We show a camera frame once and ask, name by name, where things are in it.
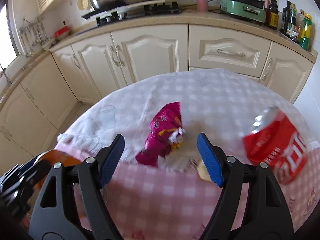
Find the metal screw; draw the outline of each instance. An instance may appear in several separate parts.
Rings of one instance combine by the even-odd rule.
[[[234,162],[236,162],[236,158],[233,157],[233,156],[229,156],[229,157],[227,157],[227,162],[228,163],[234,163]]]
[[[93,163],[95,161],[94,157],[89,157],[85,160],[86,163]]]
[[[60,168],[61,167],[61,163],[55,163],[54,165],[53,165],[53,167],[55,168],[55,169],[58,169],[58,168]]]
[[[266,163],[260,163],[260,167],[266,169],[266,168],[268,168],[268,164],[266,164]]]

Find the bottle cap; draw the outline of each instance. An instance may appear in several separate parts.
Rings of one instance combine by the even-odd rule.
[[[310,14],[305,13],[304,16],[307,17],[308,19],[312,20],[312,16]]]

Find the utensil holder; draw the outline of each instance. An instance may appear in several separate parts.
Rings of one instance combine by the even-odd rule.
[[[208,11],[208,0],[197,0],[198,11]]]

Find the blue rubber pad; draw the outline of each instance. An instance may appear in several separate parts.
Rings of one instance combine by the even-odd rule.
[[[204,136],[199,134],[197,138],[198,151],[202,157],[205,167],[207,168],[210,179],[221,187],[224,182],[221,166],[210,146],[211,145],[207,142]]]
[[[119,163],[121,155],[124,151],[124,137],[121,136],[114,147],[111,149],[108,157],[101,165],[100,168],[100,186],[104,187],[108,184],[113,176],[113,173],[116,170],[116,167]]]

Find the magenta plastic wrapper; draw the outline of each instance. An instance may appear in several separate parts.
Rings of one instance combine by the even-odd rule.
[[[145,148],[136,156],[138,163],[158,166],[158,156],[165,158],[182,143],[180,102],[165,105],[150,122],[151,133],[148,135]]]

